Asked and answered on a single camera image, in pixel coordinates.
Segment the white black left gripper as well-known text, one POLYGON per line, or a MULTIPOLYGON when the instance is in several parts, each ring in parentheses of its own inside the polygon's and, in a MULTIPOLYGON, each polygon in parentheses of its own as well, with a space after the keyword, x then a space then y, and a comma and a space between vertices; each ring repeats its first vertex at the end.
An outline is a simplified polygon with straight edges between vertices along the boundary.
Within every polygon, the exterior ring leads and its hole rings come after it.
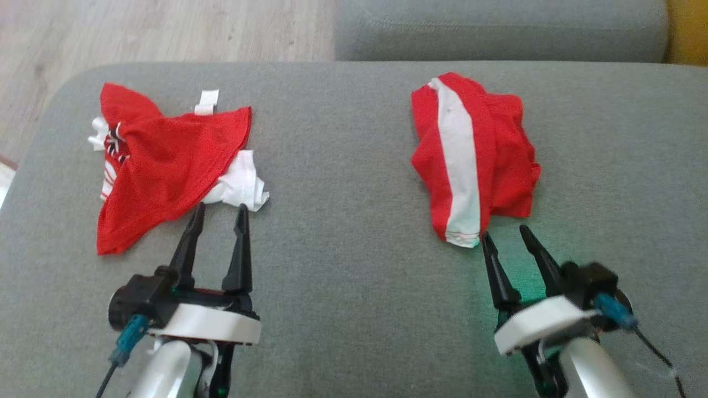
MULTIPOLYGON (((191 290, 198 238, 202 233, 205 204, 190 217, 169 267, 175 271, 175 289, 191 290)), ((233 227, 236 241, 222 290, 251 293, 253 277, 249 211, 238 207, 233 227)), ((233 356, 238 346, 259 343, 262 324, 245 310, 201 304, 179 304, 163 328, 150 328, 154 347, 148 363, 149 397, 228 397, 232 390, 233 356)))

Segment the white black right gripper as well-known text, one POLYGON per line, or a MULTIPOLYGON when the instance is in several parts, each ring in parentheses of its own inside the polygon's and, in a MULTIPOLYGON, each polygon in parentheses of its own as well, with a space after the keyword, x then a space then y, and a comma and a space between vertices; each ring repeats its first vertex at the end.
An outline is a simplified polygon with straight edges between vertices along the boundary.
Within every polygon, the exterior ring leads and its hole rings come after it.
MULTIPOLYGON (((533 378, 538 397, 599 397, 600 382, 592 372, 597 343, 591 335, 591 319, 597 310, 580 310, 563 294, 563 279, 556 260, 525 224, 520 234, 534 257, 545 285, 545 300, 511 315, 494 334, 502 355, 521 353, 533 378)), ((507 277, 491 235, 484 232, 485 255, 493 306, 511 311, 520 304, 520 292, 507 277)))

